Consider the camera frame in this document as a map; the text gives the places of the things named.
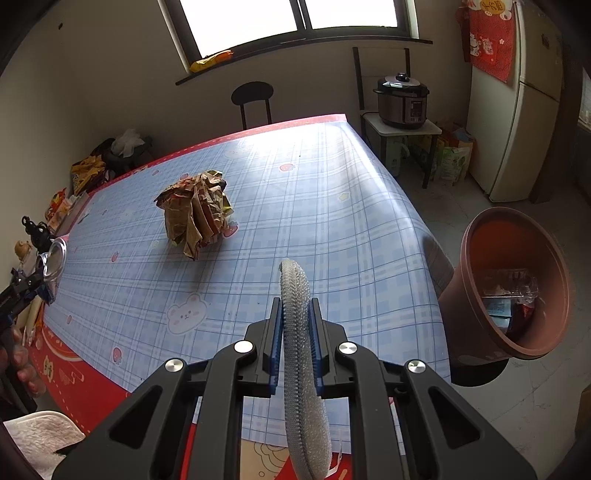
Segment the person left hand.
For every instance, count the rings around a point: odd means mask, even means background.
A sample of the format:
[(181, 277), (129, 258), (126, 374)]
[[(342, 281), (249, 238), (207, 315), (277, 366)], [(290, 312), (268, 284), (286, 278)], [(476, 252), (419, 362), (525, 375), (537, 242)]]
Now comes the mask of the person left hand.
[(24, 385), (28, 394), (33, 398), (38, 398), (46, 393), (46, 386), (29, 361), (28, 350), (21, 344), (20, 331), (12, 328), (10, 332), (14, 348), (11, 353), (8, 353), (4, 347), (1, 347), (1, 372), (12, 365), (16, 370), (19, 382)]

